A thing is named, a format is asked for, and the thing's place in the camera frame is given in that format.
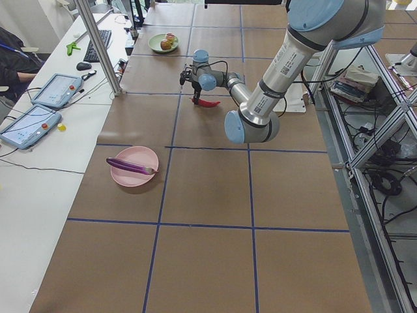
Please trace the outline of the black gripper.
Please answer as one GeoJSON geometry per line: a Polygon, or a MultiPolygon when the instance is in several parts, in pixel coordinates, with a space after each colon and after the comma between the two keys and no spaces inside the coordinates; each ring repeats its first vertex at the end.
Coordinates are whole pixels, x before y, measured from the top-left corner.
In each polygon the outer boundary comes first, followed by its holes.
{"type": "Polygon", "coordinates": [[[192,82],[192,87],[194,89],[193,104],[199,104],[202,88],[197,81],[192,82]]]}

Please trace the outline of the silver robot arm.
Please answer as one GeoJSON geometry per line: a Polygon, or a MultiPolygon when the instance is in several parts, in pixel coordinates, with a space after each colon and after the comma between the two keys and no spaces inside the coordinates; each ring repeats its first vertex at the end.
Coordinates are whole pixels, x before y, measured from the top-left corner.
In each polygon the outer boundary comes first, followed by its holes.
{"type": "Polygon", "coordinates": [[[180,83],[191,82],[194,104],[202,90],[228,89],[238,109],[225,116],[224,129],[233,143],[263,143],[279,131],[273,109],[314,53],[331,42],[338,50],[369,46],[383,34],[384,1],[291,1],[288,26],[281,48],[270,66],[250,91],[238,74],[212,70],[205,50],[196,50],[189,70],[180,83]]]}

